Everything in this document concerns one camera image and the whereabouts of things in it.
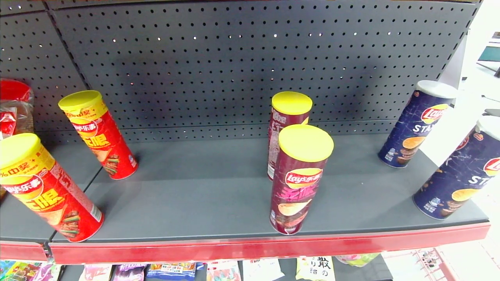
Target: gray shelf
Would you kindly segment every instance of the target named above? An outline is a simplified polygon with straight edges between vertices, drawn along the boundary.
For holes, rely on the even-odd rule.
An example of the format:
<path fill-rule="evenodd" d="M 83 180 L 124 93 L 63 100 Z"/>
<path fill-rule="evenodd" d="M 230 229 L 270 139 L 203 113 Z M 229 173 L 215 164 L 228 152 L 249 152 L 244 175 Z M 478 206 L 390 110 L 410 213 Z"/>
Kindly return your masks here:
<path fill-rule="evenodd" d="M 423 230 L 488 222 L 468 202 L 447 220 L 421 213 L 411 195 L 436 170 L 422 152 L 405 169 L 377 158 L 383 134 L 334 136 L 335 149 L 300 235 Z M 139 170 L 101 171 L 86 190 L 105 213 L 91 243 L 280 236 L 269 223 L 267 139 L 134 143 Z M 60 234 L 54 242 L 66 242 Z"/>
<path fill-rule="evenodd" d="M 82 190 L 101 169 L 85 145 L 59 145 L 47 149 Z M 0 203 L 0 240 L 43 243 L 53 233 L 54 229 L 38 215 L 10 194 L 5 195 Z"/>
<path fill-rule="evenodd" d="M 239 271 L 243 276 L 242 262 L 239 261 L 238 265 L 239 265 Z M 281 266 L 281 272 L 283 272 L 285 276 L 277 279 L 276 281 L 296 280 L 295 274 L 297 269 L 297 261 L 295 258 L 280 259 L 279 265 Z M 387 267 L 384 258 L 382 258 L 380 255 L 377 256 L 374 260 L 372 260 L 369 264 L 361 268 L 343 264 L 336 258 L 333 258 L 333 268 L 335 271 L 336 281 L 392 281 L 393 280 L 393 276 L 391 275 L 391 272 L 389 271 L 389 268 Z M 65 267 L 64 272 L 62 273 L 62 277 L 59 280 L 76 281 L 80 277 L 80 274 L 82 274 L 83 270 L 84 270 L 83 265 L 68 265 Z M 146 278 L 145 280 L 161 281 L 161 279 L 157 278 Z M 195 281 L 206 281 L 206 280 L 207 280 L 207 273 L 205 270 L 196 271 Z"/>

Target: maroon chip can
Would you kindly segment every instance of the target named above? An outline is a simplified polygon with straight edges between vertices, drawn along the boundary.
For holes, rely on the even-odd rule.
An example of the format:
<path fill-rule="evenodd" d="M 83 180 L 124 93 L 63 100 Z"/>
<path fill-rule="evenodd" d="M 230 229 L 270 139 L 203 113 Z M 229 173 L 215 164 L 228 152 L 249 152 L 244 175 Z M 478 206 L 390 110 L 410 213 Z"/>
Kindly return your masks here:
<path fill-rule="evenodd" d="M 286 126 L 307 124 L 309 111 L 313 101 L 307 95 L 295 91 L 282 91 L 275 94 L 271 100 L 271 116 L 269 120 L 267 176 L 272 181 L 278 159 L 278 135 Z"/>
<path fill-rule="evenodd" d="M 278 144 L 270 222 L 279 233 L 294 235 L 308 214 L 334 141 L 320 128 L 295 124 L 281 130 Z"/>

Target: barcode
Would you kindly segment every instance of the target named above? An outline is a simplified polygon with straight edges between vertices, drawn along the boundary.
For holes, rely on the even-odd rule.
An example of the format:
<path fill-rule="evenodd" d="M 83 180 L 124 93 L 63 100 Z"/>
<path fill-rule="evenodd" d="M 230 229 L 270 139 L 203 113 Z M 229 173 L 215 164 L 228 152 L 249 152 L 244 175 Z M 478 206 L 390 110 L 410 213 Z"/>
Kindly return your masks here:
<path fill-rule="evenodd" d="M 267 164 L 267 174 L 271 177 L 271 179 L 275 176 L 275 169 L 269 164 Z"/>
<path fill-rule="evenodd" d="M 96 205 L 92 205 L 92 210 L 90 211 L 90 214 L 92 215 L 92 217 L 100 222 L 101 221 L 101 217 L 102 217 L 102 213 L 101 211 L 96 207 Z"/>

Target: white lid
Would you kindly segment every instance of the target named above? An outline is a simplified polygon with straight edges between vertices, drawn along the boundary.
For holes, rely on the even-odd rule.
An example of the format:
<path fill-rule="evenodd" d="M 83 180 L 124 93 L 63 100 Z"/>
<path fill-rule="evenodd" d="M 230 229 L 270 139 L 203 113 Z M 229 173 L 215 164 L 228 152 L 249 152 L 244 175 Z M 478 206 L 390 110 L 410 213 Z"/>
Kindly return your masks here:
<path fill-rule="evenodd" d="M 418 81 L 416 89 L 442 99 L 455 99 L 459 93 L 459 90 L 448 84 L 431 80 Z"/>
<path fill-rule="evenodd" d="M 476 123 L 479 130 L 500 141 L 500 117 L 481 116 Z"/>

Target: red chip can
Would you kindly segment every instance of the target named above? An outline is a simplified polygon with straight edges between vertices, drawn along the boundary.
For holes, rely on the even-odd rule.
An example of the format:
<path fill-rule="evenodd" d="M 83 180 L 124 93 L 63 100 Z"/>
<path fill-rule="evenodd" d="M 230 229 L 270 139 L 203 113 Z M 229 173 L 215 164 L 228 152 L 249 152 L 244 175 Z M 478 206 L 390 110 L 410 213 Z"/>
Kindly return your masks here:
<path fill-rule="evenodd" d="M 0 152 L 2 187 L 70 242 L 87 240 L 101 228 L 104 215 L 37 135 L 21 133 L 8 137 L 0 142 Z"/>
<path fill-rule="evenodd" d="M 58 105 L 113 180 L 125 179 L 137 171 L 139 165 L 100 92 L 75 92 Z"/>
<path fill-rule="evenodd" d="M 307 95 L 295 91 L 282 91 L 271 99 L 271 116 L 268 130 L 267 176 L 272 181 L 280 147 L 278 135 L 283 128 L 294 124 L 307 124 L 313 101 Z"/>
<path fill-rule="evenodd" d="M 278 144 L 270 222 L 279 233 L 293 235 L 308 214 L 334 140 L 320 128 L 295 124 L 281 130 Z"/>

